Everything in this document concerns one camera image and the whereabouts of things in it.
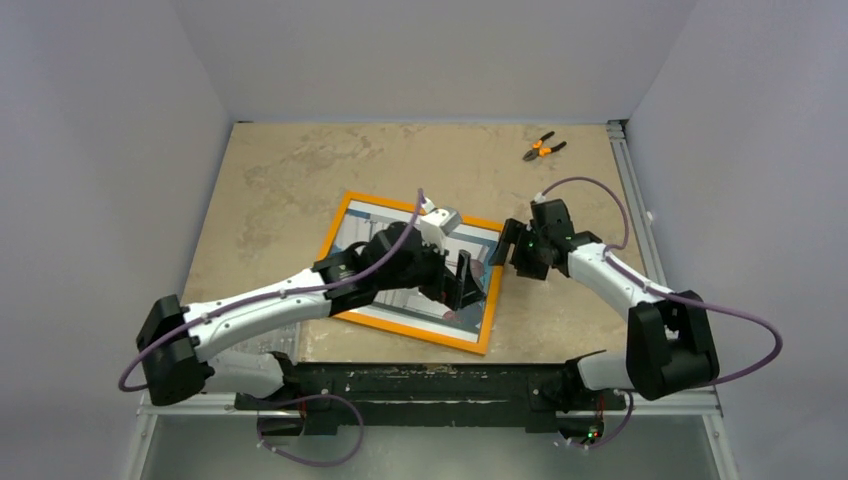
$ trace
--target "gray wall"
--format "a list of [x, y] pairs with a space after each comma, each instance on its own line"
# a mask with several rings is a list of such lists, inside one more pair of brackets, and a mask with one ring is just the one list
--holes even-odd
[[[848, 3], [700, 0], [628, 125], [675, 287], [745, 307], [786, 338], [720, 388], [743, 478], [848, 471]], [[725, 372], [770, 348], [713, 321]]]
[[0, 2], [0, 65], [2, 476], [115, 478], [228, 116], [167, 0]]
[[648, 90], [695, 0], [172, 0], [249, 120], [606, 122]]

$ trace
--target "wooden tabletop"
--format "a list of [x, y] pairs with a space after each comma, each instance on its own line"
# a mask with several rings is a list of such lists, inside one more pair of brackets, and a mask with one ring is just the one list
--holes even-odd
[[[568, 146], [524, 162], [530, 144]], [[412, 203], [417, 187], [464, 215], [526, 221], [533, 195], [584, 175], [621, 195], [601, 125], [236, 124], [182, 297], [209, 301], [252, 290], [311, 266], [346, 190]], [[575, 229], [620, 242], [618, 209], [594, 185], [565, 199]], [[644, 272], [635, 240], [619, 256]], [[489, 353], [479, 356], [336, 319], [305, 322], [299, 359], [385, 362], [560, 362], [621, 350], [625, 324], [593, 292], [551, 272], [539, 282], [504, 271]]]

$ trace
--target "glass pane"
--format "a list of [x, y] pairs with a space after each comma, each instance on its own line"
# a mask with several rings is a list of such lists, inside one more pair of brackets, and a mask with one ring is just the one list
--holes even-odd
[[[338, 436], [300, 437], [281, 448], [329, 460], [344, 454], [356, 433], [343, 427]], [[348, 463], [313, 468], [257, 449], [255, 418], [169, 416], [158, 420], [144, 478], [718, 479], [701, 417], [637, 416], [614, 442], [588, 453], [554, 442], [563, 443], [511, 428], [369, 427]]]

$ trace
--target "plier jaw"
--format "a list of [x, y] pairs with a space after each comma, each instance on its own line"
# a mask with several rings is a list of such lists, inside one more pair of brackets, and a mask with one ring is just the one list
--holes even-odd
[[533, 147], [524, 154], [522, 159], [525, 162], [529, 162], [530, 160], [535, 159], [536, 157], [544, 157], [545, 155], [558, 152], [562, 150], [564, 146], [566, 146], [567, 142], [560, 142], [558, 145], [553, 147], [542, 147], [542, 144], [545, 143], [545, 140], [554, 136], [554, 132], [548, 132], [542, 135], [542, 138], [536, 141], [533, 144]]

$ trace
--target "picture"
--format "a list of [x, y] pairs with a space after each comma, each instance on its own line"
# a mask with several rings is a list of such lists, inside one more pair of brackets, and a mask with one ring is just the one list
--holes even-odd
[[[348, 193], [330, 230], [322, 257], [344, 250], [353, 243], [367, 242], [393, 222], [408, 221], [412, 208], [411, 204]], [[463, 224], [448, 236], [446, 242], [446, 265], [451, 272], [456, 272], [459, 251], [469, 252], [472, 275], [483, 285], [487, 295], [485, 300], [452, 311], [428, 299], [417, 289], [391, 290], [378, 293], [371, 305], [341, 313], [337, 317], [475, 353], [485, 353], [503, 268], [488, 265], [499, 234], [499, 224], [463, 216]]]

